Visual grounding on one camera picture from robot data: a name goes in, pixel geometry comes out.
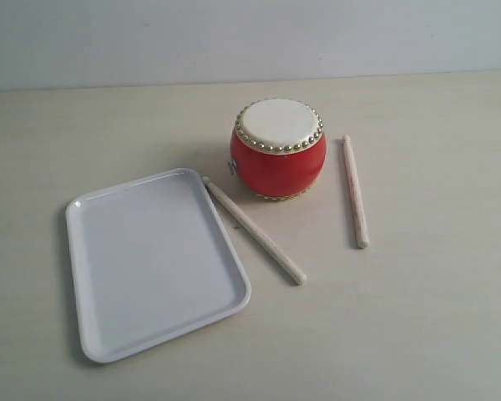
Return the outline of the red small drum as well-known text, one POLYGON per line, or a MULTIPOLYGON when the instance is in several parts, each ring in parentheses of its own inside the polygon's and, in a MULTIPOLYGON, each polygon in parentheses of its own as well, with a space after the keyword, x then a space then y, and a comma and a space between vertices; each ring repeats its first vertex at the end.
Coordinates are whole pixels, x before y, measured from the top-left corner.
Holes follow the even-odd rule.
POLYGON ((326 158, 322 119, 294 99, 262 99, 236 116, 230 167, 256 195, 284 200, 310 188, 326 158))

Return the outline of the white rectangular plastic tray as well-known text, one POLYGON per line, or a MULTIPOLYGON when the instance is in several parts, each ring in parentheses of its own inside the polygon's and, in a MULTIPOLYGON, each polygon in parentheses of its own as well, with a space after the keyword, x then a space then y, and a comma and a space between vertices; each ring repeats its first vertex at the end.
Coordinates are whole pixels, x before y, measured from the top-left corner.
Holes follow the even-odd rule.
POLYGON ((78 334, 113 363, 240 312, 251 284, 201 176, 178 168, 65 211, 78 334))

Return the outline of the wooden drumstick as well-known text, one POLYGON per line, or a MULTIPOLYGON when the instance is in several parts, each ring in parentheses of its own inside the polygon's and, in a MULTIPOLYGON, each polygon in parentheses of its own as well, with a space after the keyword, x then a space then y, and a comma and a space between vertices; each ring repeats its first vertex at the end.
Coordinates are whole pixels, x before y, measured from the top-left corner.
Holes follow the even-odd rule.
POLYGON ((296 285, 306 284, 305 272, 224 191, 214 184, 208 176, 202 176, 202 181, 206 189, 277 262, 296 285))
POLYGON ((344 155, 344 164, 347 173, 347 183, 352 203, 352 214, 357 245, 360 249, 365 249, 370 245, 370 239, 367 229, 367 219, 364 211, 355 155, 351 144, 351 137, 349 135, 343 136, 342 148, 344 155))

